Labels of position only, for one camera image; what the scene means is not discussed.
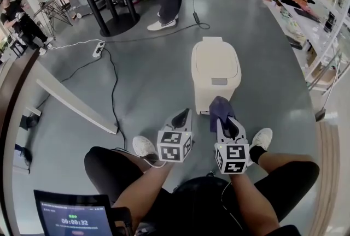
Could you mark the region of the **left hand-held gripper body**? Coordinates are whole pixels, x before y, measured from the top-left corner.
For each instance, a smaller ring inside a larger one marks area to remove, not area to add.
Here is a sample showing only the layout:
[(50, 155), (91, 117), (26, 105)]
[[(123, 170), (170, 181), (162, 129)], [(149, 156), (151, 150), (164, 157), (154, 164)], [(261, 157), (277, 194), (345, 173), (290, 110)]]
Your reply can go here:
[(157, 135), (160, 161), (184, 162), (193, 146), (192, 115), (193, 111), (186, 108), (165, 121)]

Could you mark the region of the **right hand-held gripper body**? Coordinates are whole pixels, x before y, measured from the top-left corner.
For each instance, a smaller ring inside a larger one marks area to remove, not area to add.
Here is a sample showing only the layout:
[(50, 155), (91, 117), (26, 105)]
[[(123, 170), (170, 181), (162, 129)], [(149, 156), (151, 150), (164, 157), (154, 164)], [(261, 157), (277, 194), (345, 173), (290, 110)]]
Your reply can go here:
[[(237, 121), (233, 117), (228, 117), (228, 120)], [(240, 134), (236, 139), (226, 138), (223, 136), (221, 121), (218, 119), (217, 142), (214, 147), (215, 160), (222, 174), (243, 174), (246, 171), (249, 161), (249, 144), (246, 130), (241, 124)]]

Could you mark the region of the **dark purple cloth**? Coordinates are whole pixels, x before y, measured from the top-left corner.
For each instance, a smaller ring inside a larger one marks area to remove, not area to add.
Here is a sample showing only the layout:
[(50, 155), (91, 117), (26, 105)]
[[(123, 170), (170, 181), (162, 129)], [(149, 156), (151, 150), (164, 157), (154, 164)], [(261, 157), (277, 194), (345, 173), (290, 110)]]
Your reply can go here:
[(236, 118), (230, 102), (224, 97), (216, 96), (215, 99), (209, 105), (210, 132), (217, 132), (218, 119), (223, 124), (226, 124), (228, 117)]

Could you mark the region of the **beige plastic trash bin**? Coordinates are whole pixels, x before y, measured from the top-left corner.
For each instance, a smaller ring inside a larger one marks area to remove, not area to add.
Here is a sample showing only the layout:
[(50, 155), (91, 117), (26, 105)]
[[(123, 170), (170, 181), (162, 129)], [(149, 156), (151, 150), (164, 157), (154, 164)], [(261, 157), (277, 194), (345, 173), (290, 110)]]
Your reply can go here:
[(221, 37), (203, 37), (191, 54), (197, 114), (209, 114), (209, 106), (217, 96), (230, 100), (241, 82), (241, 66), (232, 45)]

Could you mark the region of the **person's left forearm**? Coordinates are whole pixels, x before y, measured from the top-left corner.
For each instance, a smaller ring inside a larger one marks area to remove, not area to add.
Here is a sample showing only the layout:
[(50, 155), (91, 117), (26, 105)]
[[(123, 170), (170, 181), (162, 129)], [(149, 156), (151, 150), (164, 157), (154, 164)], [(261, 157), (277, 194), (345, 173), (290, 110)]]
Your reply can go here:
[(173, 166), (174, 163), (165, 163), (161, 168), (151, 167), (129, 185), (113, 204), (113, 208), (129, 209), (133, 232), (152, 208)]

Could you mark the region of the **person's right forearm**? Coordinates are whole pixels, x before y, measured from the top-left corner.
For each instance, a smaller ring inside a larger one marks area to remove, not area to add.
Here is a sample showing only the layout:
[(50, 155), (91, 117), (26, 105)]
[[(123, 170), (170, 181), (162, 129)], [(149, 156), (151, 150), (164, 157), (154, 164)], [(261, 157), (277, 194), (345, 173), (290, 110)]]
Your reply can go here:
[(271, 203), (258, 191), (246, 174), (230, 175), (238, 206), (252, 236), (266, 236), (280, 228)]

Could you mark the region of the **person's right black sock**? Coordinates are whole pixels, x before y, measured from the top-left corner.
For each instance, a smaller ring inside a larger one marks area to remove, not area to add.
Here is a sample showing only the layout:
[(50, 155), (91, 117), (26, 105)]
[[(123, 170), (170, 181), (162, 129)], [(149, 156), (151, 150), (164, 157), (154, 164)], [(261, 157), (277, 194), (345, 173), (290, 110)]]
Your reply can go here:
[(249, 155), (250, 155), (250, 162), (251, 163), (256, 163), (258, 164), (259, 162), (259, 158), (262, 154), (266, 153), (266, 149), (264, 149), (262, 146), (260, 145), (255, 145), (253, 146), (250, 151), (249, 151)]

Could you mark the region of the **person's left white shoe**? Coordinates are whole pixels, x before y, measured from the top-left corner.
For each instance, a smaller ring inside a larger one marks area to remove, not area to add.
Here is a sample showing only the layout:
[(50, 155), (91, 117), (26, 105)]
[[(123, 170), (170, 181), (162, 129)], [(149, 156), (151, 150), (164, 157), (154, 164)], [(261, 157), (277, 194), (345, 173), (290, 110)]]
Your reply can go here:
[(135, 154), (139, 157), (143, 157), (148, 161), (157, 161), (159, 159), (155, 146), (144, 136), (138, 135), (134, 137), (132, 146)]

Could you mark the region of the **person's white shoe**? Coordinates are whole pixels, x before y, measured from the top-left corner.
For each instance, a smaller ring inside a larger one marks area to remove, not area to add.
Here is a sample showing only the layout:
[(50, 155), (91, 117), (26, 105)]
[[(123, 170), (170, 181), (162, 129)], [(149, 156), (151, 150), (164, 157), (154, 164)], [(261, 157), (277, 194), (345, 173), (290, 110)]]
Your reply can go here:
[(132, 146), (135, 154), (139, 157), (143, 157), (148, 161), (157, 161), (159, 159), (155, 146), (144, 136), (138, 135), (134, 137)]
[[(255, 145), (260, 145), (264, 149), (266, 149), (270, 146), (270, 143), (272, 141), (273, 137), (273, 131), (270, 128), (263, 128), (261, 129), (252, 139), (252, 143), (249, 147), (249, 150), (255, 146)], [(250, 162), (250, 156), (249, 156), (249, 161), (248, 161), (248, 166), (251, 166), (253, 163)]]

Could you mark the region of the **person's right white shoe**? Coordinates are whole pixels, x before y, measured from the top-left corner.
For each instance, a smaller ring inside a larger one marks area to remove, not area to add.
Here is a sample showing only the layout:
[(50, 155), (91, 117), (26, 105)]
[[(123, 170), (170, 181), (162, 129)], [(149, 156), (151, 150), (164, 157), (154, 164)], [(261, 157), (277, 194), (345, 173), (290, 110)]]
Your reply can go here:
[[(249, 147), (249, 150), (255, 146), (255, 145), (260, 145), (264, 149), (266, 149), (270, 146), (270, 143), (272, 141), (273, 137), (273, 131), (270, 128), (263, 128), (261, 129), (252, 139), (252, 143)], [(249, 156), (249, 161), (248, 161), (248, 166), (251, 166), (253, 163), (250, 162), (250, 156)]]

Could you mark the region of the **person's left leg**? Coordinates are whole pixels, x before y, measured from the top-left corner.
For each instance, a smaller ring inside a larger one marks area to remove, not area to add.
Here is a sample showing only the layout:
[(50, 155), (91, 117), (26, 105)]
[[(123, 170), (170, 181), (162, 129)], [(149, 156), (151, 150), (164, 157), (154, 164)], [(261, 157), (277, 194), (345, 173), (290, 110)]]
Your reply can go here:
[(125, 151), (121, 148), (115, 148), (112, 149), (112, 151), (115, 151), (119, 154), (124, 155), (126, 158), (128, 158), (132, 163), (134, 163), (143, 173), (145, 173), (149, 169), (149, 165), (144, 161), (144, 159)]

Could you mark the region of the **person's leg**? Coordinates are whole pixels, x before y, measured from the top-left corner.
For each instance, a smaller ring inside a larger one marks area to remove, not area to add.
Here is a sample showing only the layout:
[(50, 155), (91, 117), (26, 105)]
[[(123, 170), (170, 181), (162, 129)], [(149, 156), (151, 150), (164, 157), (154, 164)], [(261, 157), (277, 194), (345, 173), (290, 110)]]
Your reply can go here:
[(143, 173), (145, 173), (149, 169), (149, 165), (144, 161), (144, 159), (125, 151), (121, 148), (115, 148), (112, 149), (112, 151), (115, 151), (119, 154), (124, 155), (126, 158), (128, 158), (132, 163), (134, 163)]
[(268, 174), (273, 172), (279, 167), (289, 162), (306, 162), (312, 161), (312, 157), (308, 155), (297, 155), (297, 154), (282, 154), (264, 152), (258, 159), (258, 165)]

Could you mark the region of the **person's right leg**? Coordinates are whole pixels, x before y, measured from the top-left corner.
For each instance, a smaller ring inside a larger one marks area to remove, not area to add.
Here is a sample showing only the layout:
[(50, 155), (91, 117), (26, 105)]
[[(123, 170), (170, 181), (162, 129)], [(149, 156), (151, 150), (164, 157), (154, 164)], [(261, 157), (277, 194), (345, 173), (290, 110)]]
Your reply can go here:
[(312, 157), (308, 155), (297, 155), (297, 154), (282, 154), (264, 152), (258, 159), (258, 165), (268, 174), (273, 172), (279, 167), (289, 162), (306, 162), (312, 161)]

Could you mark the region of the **person's black shirt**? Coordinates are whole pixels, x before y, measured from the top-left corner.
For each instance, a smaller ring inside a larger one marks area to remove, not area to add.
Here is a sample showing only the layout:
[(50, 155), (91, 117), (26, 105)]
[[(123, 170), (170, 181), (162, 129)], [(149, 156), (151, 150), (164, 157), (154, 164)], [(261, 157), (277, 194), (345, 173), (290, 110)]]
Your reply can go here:
[(231, 184), (203, 176), (186, 181), (174, 192), (172, 236), (246, 236)]

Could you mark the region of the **person's black shorts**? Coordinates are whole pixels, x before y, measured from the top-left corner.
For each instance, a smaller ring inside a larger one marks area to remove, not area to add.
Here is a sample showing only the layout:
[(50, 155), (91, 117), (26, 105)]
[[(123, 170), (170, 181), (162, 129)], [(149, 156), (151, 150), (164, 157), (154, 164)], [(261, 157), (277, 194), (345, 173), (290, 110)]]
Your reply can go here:
[[(144, 174), (124, 155), (99, 146), (90, 149), (84, 158), (84, 164), (89, 179), (100, 194), (108, 196), (111, 205), (129, 185)], [(252, 183), (271, 203), (279, 221), (280, 228), (266, 236), (300, 236), (294, 225), (281, 226), (280, 222), (306, 195), (318, 175), (319, 166), (313, 161), (289, 162), (270, 174), (267, 173), (260, 181)], [(149, 225), (147, 236), (172, 236), (170, 218), (173, 209), (173, 192), (170, 193), (162, 187), (152, 208), (142, 218), (136, 230), (141, 225)], [(246, 236), (252, 236), (247, 225)]]

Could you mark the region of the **black tablet holder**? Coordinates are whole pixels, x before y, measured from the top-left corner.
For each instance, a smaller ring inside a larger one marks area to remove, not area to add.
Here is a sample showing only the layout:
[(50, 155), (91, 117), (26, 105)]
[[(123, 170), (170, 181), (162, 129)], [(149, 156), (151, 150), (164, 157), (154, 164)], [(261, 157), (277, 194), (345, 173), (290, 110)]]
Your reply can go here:
[(113, 236), (135, 236), (132, 226), (132, 217), (129, 208), (111, 208), (112, 221), (115, 224)]

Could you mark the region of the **black-headed broom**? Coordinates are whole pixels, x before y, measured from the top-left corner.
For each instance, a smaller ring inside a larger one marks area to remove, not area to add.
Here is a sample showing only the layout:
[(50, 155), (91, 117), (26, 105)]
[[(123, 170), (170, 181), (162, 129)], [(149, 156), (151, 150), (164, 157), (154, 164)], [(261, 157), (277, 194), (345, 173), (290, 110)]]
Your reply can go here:
[(330, 98), (330, 95), (331, 95), (331, 93), (332, 93), (332, 90), (333, 90), (333, 88), (334, 88), (334, 85), (335, 85), (335, 83), (336, 83), (337, 80), (338, 80), (339, 71), (340, 71), (340, 64), (341, 64), (341, 62), (339, 62), (338, 65), (337, 65), (337, 67), (336, 67), (336, 74), (335, 74), (335, 77), (334, 77), (334, 79), (333, 79), (333, 82), (332, 82), (330, 88), (328, 89), (328, 94), (327, 94), (326, 100), (325, 100), (325, 102), (324, 102), (324, 104), (323, 104), (321, 110), (318, 111), (318, 112), (315, 114), (315, 120), (316, 120), (316, 122), (321, 121), (321, 120), (324, 119), (324, 117), (325, 117), (325, 114), (326, 114), (325, 106), (326, 106), (326, 104), (327, 104), (327, 102), (328, 102), (328, 100), (329, 100), (329, 98)]

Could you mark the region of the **wooden slat platform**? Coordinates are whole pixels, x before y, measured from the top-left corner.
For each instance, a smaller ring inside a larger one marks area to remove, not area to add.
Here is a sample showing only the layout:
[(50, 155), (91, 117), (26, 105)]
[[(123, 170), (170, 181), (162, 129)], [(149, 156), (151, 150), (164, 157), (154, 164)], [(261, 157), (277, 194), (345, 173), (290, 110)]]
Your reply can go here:
[(316, 123), (319, 146), (319, 193), (309, 236), (324, 236), (334, 211), (340, 175), (339, 129), (327, 121)]

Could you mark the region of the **white power strip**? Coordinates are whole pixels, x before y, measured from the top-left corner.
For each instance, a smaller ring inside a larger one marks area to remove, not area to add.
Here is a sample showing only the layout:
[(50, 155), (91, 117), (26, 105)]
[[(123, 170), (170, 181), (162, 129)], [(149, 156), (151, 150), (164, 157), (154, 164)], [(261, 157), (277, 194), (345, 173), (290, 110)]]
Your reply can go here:
[(95, 50), (94, 50), (94, 52), (93, 52), (93, 54), (92, 54), (92, 56), (93, 56), (94, 58), (98, 58), (98, 57), (101, 56), (105, 44), (106, 44), (105, 41), (101, 41), (101, 42), (98, 42), (98, 43), (97, 43), (97, 45), (96, 45), (96, 47), (95, 47)]

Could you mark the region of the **brown cardboard carton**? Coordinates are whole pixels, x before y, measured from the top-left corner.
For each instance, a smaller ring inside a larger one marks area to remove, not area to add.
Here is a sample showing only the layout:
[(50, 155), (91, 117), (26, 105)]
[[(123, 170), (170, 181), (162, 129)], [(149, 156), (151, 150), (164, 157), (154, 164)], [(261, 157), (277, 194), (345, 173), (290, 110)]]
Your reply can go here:
[[(307, 53), (307, 67), (306, 70), (309, 71), (312, 63), (318, 58), (318, 55), (313, 47), (311, 47)], [(334, 61), (325, 70), (326, 66), (330, 63), (332, 57), (325, 55), (316, 65), (314, 70), (311, 72), (309, 77), (306, 78), (306, 81), (311, 83), (314, 80), (317, 80), (317, 85), (328, 86), (334, 80), (336, 74), (336, 65), (334, 65)]]

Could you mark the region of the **black tablet screen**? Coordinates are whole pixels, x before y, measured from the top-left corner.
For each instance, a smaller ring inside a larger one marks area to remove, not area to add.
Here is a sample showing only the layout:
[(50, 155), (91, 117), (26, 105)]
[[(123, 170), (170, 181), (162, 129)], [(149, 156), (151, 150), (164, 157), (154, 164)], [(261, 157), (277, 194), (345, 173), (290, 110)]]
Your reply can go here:
[(33, 193), (45, 236), (113, 236), (108, 196)]

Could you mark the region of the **pale fabric bundle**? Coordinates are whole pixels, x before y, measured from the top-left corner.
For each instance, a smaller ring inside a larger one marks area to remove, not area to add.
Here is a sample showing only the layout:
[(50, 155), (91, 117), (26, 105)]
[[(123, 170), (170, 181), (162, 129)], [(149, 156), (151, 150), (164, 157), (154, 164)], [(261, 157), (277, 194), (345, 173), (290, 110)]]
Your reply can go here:
[(285, 27), (293, 39), (297, 40), (300, 43), (305, 42), (305, 35), (303, 34), (298, 23), (292, 17), (285, 19)]

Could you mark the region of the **black keyboard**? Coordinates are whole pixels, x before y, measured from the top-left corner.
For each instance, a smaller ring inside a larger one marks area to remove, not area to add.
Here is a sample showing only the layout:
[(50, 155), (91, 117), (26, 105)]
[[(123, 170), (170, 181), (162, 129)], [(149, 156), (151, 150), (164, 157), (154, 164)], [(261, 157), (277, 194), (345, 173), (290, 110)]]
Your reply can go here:
[(296, 12), (298, 15), (303, 16), (303, 17), (306, 17), (306, 18), (308, 18), (308, 19), (310, 19), (310, 20), (312, 20), (312, 21), (315, 21), (315, 22), (317, 22), (317, 23), (320, 23), (320, 19), (317, 18), (315, 15), (312, 15), (312, 14), (310, 14), (309, 12), (304, 11), (304, 10), (302, 10), (302, 9), (298, 9), (298, 8), (294, 8), (294, 10), (295, 10), (295, 12)]

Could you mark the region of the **black boxy appliance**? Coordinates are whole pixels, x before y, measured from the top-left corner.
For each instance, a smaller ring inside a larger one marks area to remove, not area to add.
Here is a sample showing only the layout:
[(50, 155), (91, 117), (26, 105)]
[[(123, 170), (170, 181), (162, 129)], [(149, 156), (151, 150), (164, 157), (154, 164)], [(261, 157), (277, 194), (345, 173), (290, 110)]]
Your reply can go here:
[(326, 20), (324, 25), (324, 31), (330, 33), (334, 28), (335, 22), (336, 16), (332, 12), (329, 12), (328, 19)]

